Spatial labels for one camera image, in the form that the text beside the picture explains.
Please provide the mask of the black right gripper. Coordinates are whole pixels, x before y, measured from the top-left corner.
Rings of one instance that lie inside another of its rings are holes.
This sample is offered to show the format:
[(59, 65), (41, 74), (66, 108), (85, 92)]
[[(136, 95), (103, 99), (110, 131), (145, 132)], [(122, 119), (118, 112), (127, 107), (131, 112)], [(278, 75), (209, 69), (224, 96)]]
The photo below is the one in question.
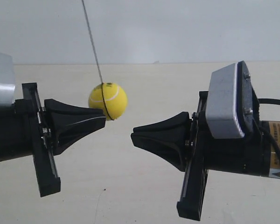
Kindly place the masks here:
[[(253, 96), (253, 134), (247, 139), (217, 140), (203, 120), (208, 93), (199, 92), (197, 119), (188, 112), (181, 112), (169, 119), (133, 129), (131, 139), (135, 147), (153, 153), (179, 171), (184, 176), (180, 200), (177, 202), (178, 215), (195, 221), (201, 219), (208, 171), (223, 171), (236, 174), (268, 177), (270, 169), (270, 146), (259, 127), (259, 101)], [(185, 140), (190, 125), (195, 128), (194, 155), (187, 164)]]

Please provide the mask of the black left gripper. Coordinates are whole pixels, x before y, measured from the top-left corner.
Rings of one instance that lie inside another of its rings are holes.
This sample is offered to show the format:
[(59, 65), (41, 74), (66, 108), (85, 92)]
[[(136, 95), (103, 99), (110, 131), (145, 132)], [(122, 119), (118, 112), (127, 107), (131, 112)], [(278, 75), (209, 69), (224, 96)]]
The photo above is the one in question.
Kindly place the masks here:
[(54, 129), (52, 150), (37, 83), (21, 86), (23, 97), (0, 112), (0, 162), (33, 156), (40, 196), (49, 196), (61, 190), (53, 155), (62, 154), (83, 137), (104, 128), (106, 116), (101, 109), (44, 100), (46, 114)]

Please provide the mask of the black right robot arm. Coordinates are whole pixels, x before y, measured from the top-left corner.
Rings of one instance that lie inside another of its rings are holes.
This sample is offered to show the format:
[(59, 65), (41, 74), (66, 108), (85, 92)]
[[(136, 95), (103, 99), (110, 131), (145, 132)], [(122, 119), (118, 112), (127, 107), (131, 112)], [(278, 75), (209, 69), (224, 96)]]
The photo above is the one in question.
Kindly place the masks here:
[(280, 105), (280, 99), (253, 97), (253, 134), (247, 139), (216, 140), (207, 127), (208, 93), (199, 93), (198, 109), (165, 121), (133, 129), (135, 147), (151, 152), (185, 173), (178, 215), (200, 221), (208, 171), (280, 179), (280, 121), (259, 119), (260, 104)]

